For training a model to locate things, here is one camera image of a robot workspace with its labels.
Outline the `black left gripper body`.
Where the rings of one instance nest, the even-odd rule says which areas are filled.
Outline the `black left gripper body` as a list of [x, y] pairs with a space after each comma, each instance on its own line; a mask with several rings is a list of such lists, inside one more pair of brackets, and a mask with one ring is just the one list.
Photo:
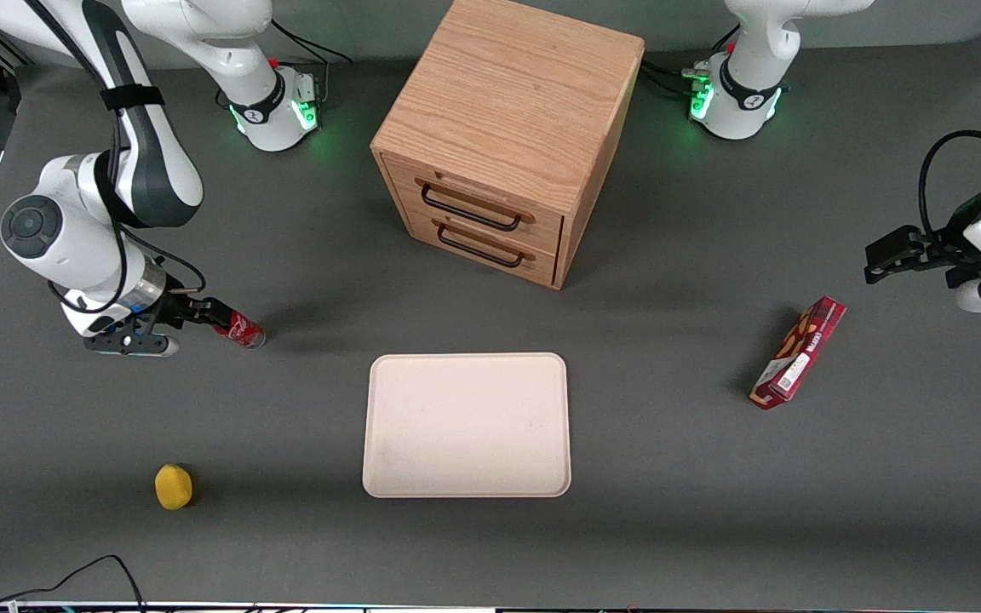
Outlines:
[[968, 282], [981, 282], [981, 251], [964, 237], [962, 228], [939, 228], [926, 232], [923, 269], [946, 268], [949, 289]]

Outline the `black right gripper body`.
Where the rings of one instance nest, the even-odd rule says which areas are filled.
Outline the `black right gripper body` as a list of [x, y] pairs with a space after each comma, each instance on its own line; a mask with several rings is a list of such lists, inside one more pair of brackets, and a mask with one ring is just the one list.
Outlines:
[[149, 313], [156, 325], [183, 329], [187, 323], [198, 324], [198, 300], [190, 295], [166, 292], [149, 307]]

